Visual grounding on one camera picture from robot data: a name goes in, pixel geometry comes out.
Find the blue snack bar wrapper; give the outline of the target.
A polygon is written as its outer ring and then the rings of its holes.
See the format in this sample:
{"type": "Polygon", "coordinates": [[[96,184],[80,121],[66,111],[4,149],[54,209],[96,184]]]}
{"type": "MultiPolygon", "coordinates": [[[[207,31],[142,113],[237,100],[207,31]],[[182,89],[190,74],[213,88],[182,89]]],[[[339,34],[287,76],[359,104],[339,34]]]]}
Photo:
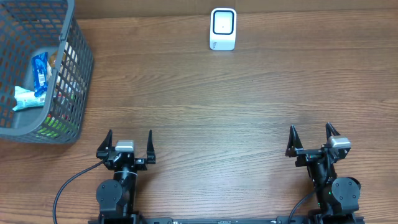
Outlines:
{"type": "Polygon", "coordinates": [[[34,95],[35,97],[40,97],[48,89],[48,53],[44,52],[34,56],[31,60],[31,64],[34,77],[34,95]]]}

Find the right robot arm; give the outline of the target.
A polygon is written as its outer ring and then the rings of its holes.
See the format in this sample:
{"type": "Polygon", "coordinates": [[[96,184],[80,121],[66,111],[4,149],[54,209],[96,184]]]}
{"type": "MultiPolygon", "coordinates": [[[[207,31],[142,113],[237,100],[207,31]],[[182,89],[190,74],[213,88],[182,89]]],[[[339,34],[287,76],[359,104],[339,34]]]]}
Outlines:
{"type": "Polygon", "coordinates": [[[297,167],[307,168],[313,190],[295,205],[284,223],[364,223],[363,217],[355,216],[359,210],[360,182],[353,177],[338,177],[334,168],[335,163],[348,155],[351,142],[331,123],[325,129],[326,143],[319,149],[305,149],[295,126],[290,127],[285,155],[296,158],[297,167]],[[316,196],[318,208],[306,216],[296,216],[297,209],[312,196],[316,196]]]}

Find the light green wipes packet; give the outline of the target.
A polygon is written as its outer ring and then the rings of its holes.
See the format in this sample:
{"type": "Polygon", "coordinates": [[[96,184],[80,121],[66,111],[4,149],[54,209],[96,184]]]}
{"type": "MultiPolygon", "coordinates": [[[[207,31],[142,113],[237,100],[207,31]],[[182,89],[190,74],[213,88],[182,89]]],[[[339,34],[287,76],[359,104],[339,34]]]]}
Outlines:
{"type": "Polygon", "coordinates": [[[14,98],[16,100],[16,105],[13,107],[13,111],[42,107],[45,104],[46,92],[40,96],[35,96],[34,91],[26,90],[20,86],[15,86],[14,98]]]}

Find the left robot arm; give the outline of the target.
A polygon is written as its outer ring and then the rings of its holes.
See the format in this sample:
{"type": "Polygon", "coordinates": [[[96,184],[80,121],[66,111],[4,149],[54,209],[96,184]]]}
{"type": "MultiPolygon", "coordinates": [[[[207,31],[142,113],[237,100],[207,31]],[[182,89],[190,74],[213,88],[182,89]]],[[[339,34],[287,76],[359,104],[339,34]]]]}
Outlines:
{"type": "Polygon", "coordinates": [[[148,164],[156,163],[152,132],[149,132],[145,158],[134,155],[134,141],[120,140],[112,145],[113,132],[107,136],[96,152],[104,166],[113,172],[113,178],[100,183],[96,189],[99,203],[99,216],[96,223],[142,224],[147,221],[135,211],[137,173],[147,169],[148,164]]]}

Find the beige snack pouch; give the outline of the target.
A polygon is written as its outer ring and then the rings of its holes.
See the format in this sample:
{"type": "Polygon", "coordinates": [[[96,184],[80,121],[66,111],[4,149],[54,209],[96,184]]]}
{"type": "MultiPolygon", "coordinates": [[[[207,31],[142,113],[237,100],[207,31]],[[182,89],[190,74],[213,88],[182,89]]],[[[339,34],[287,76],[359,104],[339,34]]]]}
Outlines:
{"type": "MultiPolygon", "coordinates": [[[[56,58],[58,52],[55,51],[53,54],[48,54],[48,64],[47,64],[47,82],[50,83],[50,78],[53,75],[52,70],[56,65],[56,58]]],[[[60,69],[57,75],[56,85],[59,86],[62,91],[73,95],[73,89],[76,87],[76,79],[73,78],[72,73],[77,72],[78,55],[72,48],[72,46],[67,42],[65,44],[65,49],[63,51],[62,62],[60,64],[60,69]]]]}

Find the green snack bag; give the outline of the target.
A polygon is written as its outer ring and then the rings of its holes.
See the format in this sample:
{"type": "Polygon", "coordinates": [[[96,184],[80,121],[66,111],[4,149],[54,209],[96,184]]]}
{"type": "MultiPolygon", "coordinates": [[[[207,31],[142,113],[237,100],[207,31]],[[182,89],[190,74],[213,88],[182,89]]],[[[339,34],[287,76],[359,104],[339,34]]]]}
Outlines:
{"type": "Polygon", "coordinates": [[[75,134],[78,130],[79,125],[69,115],[61,115],[61,117],[55,117],[49,114],[44,123],[39,126],[39,130],[36,132],[36,138],[65,138],[75,134]]]}

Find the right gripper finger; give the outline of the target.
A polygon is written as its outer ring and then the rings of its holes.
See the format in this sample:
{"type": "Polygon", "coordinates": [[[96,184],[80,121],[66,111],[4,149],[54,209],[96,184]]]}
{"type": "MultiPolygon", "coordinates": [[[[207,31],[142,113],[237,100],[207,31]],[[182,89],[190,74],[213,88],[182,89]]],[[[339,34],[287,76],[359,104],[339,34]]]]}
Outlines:
{"type": "Polygon", "coordinates": [[[299,151],[303,150],[303,146],[295,126],[291,125],[289,131],[289,141],[287,144],[287,151],[297,151],[297,150],[299,151]]]}
{"type": "Polygon", "coordinates": [[[326,130],[326,139],[329,140],[331,136],[339,136],[340,133],[334,128],[334,126],[330,123],[327,122],[325,125],[325,130],[326,130]]]}

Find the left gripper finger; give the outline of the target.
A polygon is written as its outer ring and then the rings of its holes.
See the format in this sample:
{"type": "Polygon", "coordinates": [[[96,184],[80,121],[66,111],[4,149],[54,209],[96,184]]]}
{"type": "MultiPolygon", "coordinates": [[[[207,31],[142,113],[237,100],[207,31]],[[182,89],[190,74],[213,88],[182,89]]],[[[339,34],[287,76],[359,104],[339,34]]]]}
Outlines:
{"type": "Polygon", "coordinates": [[[155,159],[155,149],[152,139],[152,130],[149,131],[146,153],[147,153],[147,159],[155,159]]]}
{"type": "Polygon", "coordinates": [[[97,152],[105,152],[110,147],[112,147],[112,136],[113,136],[113,131],[110,129],[103,142],[97,148],[97,152]]]}

